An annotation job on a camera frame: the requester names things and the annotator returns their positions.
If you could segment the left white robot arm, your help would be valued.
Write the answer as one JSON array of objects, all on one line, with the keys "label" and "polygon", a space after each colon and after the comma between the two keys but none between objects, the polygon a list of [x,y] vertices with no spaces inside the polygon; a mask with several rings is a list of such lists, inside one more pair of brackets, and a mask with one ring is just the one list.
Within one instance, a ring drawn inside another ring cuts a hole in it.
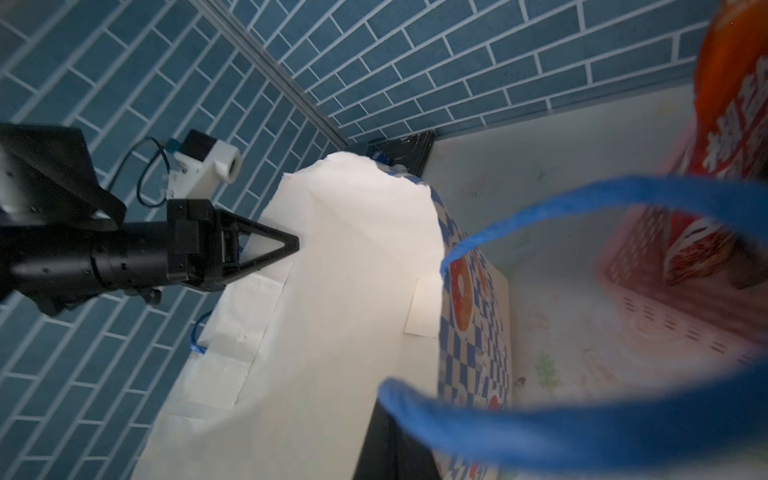
[{"label": "left white robot arm", "polygon": [[49,316],[121,290],[150,305],[163,287],[216,292],[299,250],[295,235],[170,199],[162,221],[129,223],[102,188],[81,130],[1,127],[1,292]]}]

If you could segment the orange red condiment packet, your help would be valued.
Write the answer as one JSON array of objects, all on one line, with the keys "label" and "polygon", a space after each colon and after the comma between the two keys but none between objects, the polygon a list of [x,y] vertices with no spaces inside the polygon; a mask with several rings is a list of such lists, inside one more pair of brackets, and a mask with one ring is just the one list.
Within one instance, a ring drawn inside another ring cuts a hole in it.
[{"label": "orange red condiment packet", "polygon": [[[702,42],[694,74],[696,132],[682,175],[744,180],[767,160],[767,4],[723,1]],[[716,273],[736,235],[721,222],[672,211],[664,233],[668,285]]]}]

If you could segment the white checkered paper bag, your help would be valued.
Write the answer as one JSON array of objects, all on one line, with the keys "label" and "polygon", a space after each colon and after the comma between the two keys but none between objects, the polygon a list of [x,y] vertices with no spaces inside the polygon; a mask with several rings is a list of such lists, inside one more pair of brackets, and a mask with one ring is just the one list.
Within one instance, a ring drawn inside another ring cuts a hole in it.
[{"label": "white checkered paper bag", "polygon": [[496,410],[510,399],[508,283],[422,180],[340,152],[287,174],[264,223],[299,250],[228,285],[161,408],[137,479],[484,479],[376,408],[399,378]]}]

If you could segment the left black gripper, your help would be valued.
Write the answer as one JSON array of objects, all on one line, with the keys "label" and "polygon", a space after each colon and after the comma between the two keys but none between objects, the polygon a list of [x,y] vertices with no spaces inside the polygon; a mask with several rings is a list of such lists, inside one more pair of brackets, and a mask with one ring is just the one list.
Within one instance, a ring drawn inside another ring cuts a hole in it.
[{"label": "left black gripper", "polygon": [[298,236],[207,200],[172,200],[166,207],[164,221],[129,223],[94,238],[92,269],[104,289],[153,294],[182,285],[220,291],[300,249]]}]

